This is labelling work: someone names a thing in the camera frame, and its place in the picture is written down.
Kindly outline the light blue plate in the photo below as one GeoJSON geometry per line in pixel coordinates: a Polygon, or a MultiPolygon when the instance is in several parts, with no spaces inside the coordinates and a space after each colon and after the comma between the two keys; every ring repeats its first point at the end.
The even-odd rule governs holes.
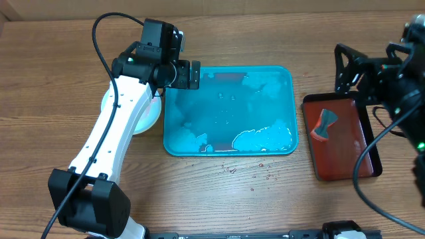
{"type": "Polygon", "coordinates": [[[102,98],[101,113],[93,129],[94,132],[99,134],[104,132],[116,98],[118,107],[108,130],[108,137],[131,136],[147,131],[160,116],[161,99],[156,97],[149,87],[120,86],[117,93],[110,88],[102,98]]]}

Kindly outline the red black sponge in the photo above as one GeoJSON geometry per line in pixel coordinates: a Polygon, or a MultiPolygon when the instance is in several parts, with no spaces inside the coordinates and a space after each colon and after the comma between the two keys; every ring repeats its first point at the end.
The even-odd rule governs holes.
{"type": "Polygon", "coordinates": [[[328,109],[322,109],[319,119],[315,127],[310,132],[312,138],[318,141],[328,141],[329,134],[327,129],[332,126],[338,120],[338,116],[328,109]]]}

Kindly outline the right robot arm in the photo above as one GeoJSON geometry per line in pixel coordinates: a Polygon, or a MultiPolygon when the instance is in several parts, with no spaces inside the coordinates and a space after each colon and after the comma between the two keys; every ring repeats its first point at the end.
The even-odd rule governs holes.
{"type": "Polygon", "coordinates": [[[370,58],[338,43],[335,54],[335,92],[351,94],[363,105],[382,105],[392,120],[362,151],[353,169],[353,186],[361,200],[381,216],[419,234],[424,229],[377,206],[359,186],[359,168],[366,154],[394,127],[399,127],[415,148],[413,173],[424,192],[424,15],[415,15],[404,26],[399,43],[389,43],[386,57],[370,58]]]}

